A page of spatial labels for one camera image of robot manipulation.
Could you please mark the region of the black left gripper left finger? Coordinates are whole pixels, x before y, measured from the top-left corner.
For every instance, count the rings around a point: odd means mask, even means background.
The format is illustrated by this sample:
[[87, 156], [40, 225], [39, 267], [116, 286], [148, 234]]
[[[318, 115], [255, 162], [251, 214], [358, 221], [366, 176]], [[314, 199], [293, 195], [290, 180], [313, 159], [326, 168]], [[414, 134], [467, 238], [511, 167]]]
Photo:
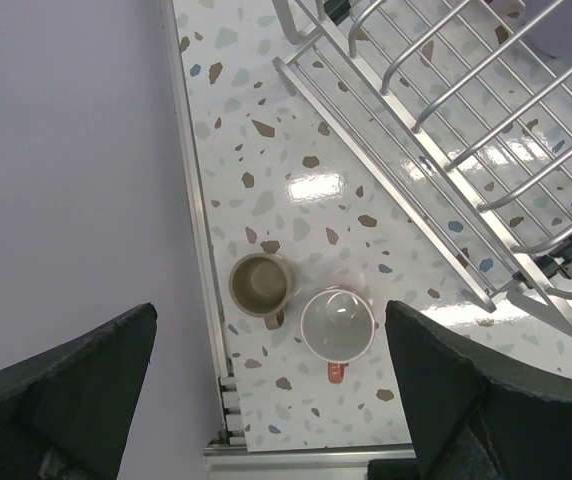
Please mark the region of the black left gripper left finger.
[[138, 305], [0, 370], [0, 479], [115, 479], [157, 311]]

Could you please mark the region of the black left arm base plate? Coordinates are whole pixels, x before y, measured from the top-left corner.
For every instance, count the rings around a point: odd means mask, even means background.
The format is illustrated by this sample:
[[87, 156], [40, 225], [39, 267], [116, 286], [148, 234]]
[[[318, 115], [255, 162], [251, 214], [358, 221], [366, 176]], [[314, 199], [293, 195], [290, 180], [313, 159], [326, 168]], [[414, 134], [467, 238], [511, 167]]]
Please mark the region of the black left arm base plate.
[[367, 466], [368, 480], [420, 480], [415, 459], [374, 459]]

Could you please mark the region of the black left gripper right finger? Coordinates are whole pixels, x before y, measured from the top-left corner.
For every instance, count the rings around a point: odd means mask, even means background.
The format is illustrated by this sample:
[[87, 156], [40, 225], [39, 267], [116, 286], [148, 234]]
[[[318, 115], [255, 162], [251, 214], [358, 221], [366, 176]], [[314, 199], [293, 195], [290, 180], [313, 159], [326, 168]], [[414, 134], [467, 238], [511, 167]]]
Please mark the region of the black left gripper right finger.
[[385, 332], [421, 478], [572, 479], [572, 379], [401, 301]]

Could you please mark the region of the grey beige mug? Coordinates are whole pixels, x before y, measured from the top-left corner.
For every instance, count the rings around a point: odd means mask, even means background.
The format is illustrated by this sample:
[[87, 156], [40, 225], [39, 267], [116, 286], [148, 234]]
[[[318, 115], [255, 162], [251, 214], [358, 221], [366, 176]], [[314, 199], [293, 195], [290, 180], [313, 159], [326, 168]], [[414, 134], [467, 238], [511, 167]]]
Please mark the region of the grey beige mug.
[[233, 302], [245, 314], [261, 318], [268, 330], [284, 323], [284, 309], [293, 295], [295, 274], [292, 265], [272, 253], [253, 253], [231, 269], [228, 288]]

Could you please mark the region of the pink textured mug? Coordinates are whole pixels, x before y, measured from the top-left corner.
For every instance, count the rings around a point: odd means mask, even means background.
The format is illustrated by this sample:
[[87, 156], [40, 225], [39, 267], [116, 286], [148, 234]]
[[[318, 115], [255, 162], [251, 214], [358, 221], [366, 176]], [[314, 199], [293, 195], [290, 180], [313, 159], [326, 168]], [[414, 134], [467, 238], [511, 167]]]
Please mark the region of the pink textured mug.
[[339, 385], [346, 367], [373, 344], [376, 319], [370, 302], [357, 291], [331, 286], [306, 302], [300, 331], [309, 351], [326, 364], [329, 383]]

